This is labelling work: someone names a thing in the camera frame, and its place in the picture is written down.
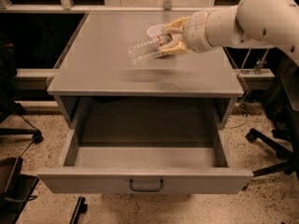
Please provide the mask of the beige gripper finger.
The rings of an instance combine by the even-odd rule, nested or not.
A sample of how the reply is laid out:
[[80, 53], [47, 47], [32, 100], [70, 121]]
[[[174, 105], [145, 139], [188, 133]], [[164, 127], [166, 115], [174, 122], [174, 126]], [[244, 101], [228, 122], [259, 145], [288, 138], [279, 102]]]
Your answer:
[[184, 41], [179, 39], [178, 41], [173, 41], [167, 45], [161, 46], [159, 51], [163, 55], [183, 55], [187, 54], [190, 49], [187, 47]]
[[181, 35], [184, 32], [184, 27], [189, 20], [190, 17], [180, 17], [167, 25], [165, 25], [162, 30], [161, 34], [162, 35], [167, 35], [167, 34], [179, 34]]

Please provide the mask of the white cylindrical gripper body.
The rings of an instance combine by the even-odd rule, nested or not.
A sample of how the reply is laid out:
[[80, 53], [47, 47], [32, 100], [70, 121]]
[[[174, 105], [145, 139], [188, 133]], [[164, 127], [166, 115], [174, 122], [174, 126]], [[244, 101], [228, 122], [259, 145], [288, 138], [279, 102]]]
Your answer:
[[197, 52], [208, 52], [213, 50], [209, 44], [206, 34], [206, 22], [209, 12], [206, 10], [193, 13], [186, 21], [182, 38], [188, 49]]

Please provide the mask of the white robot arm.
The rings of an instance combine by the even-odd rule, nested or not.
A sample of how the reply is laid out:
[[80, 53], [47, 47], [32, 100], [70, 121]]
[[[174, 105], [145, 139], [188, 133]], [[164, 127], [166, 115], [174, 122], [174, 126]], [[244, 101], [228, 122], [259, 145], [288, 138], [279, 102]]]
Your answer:
[[293, 0], [240, 0], [236, 6], [200, 10], [168, 23], [162, 33], [174, 37], [160, 47], [162, 54], [272, 46], [299, 63], [299, 6]]

